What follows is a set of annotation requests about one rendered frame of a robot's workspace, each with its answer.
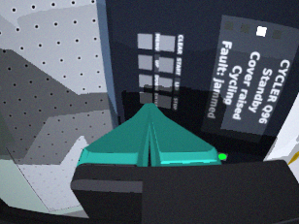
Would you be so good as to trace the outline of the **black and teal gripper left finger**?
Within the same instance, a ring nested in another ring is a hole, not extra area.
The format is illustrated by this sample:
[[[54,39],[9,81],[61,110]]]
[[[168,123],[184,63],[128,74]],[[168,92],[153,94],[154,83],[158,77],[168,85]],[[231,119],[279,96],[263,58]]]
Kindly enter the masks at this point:
[[[150,147],[150,104],[144,104],[130,119],[86,146],[82,163],[136,164],[147,167]]]

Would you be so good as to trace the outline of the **grey lab instrument housing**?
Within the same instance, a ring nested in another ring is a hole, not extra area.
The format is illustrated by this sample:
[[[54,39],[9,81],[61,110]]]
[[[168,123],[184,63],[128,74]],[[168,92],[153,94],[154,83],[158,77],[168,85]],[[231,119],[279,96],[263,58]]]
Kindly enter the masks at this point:
[[[299,158],[299,0],[96,0],[114,129],[145,103],[221,164]]]

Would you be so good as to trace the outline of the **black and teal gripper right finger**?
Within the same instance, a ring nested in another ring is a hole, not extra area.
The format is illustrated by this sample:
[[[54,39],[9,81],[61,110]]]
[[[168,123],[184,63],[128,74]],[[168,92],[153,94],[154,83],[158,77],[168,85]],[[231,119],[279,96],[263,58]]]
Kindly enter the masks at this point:
[[[219,165],[216,148],[177,124],[149,103],[149,147],[152,167]]]

